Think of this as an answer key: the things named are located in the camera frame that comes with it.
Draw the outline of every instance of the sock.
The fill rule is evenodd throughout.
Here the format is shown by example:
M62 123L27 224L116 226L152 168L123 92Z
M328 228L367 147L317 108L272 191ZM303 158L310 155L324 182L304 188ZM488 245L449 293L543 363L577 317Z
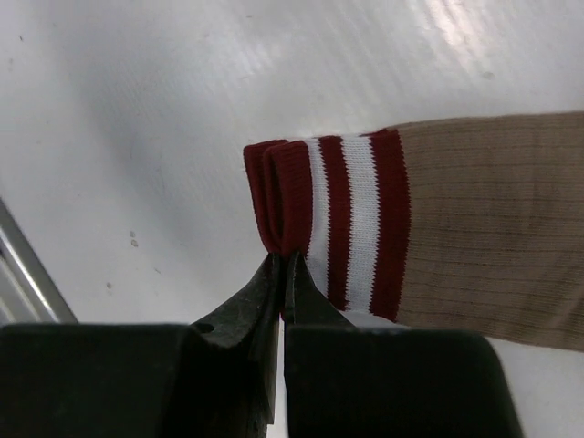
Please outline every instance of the sock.
M340 310L584 350L584 113L244 150L260 236Z

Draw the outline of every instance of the white surface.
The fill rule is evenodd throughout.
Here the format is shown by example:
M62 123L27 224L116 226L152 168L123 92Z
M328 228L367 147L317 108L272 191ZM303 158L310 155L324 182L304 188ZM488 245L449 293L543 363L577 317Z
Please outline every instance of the white surface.
M192 321L244 284L249 142L584 110L579 0L0 7L0 193L86 321ZM527 436L582 436L583 355L498 349Z

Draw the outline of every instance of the striped sock cuff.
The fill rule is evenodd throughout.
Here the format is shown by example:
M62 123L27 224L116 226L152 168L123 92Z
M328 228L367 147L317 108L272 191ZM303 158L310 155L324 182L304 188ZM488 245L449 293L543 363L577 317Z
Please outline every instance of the striped sock cuff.
M395 320L410 230L397 131L260 143L245 165L266 248L300 250L336 308Z

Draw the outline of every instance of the white stripe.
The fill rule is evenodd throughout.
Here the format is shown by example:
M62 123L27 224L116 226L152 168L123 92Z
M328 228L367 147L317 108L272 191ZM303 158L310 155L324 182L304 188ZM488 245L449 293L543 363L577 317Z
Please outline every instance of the white stripe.
M350 190L347 310L370 313L380 235L377 173L369 137L343 137Z
M329 183L318 139L305 139L312 175L312 230L308 245L307 266L317 289L328 292L329 271Z

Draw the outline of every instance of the knit fabric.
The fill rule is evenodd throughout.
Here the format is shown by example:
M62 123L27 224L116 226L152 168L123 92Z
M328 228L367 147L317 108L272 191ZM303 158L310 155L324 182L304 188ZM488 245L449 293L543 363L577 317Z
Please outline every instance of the knit fabric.
M270 252L340 310L584 350L584 113L244 150Z

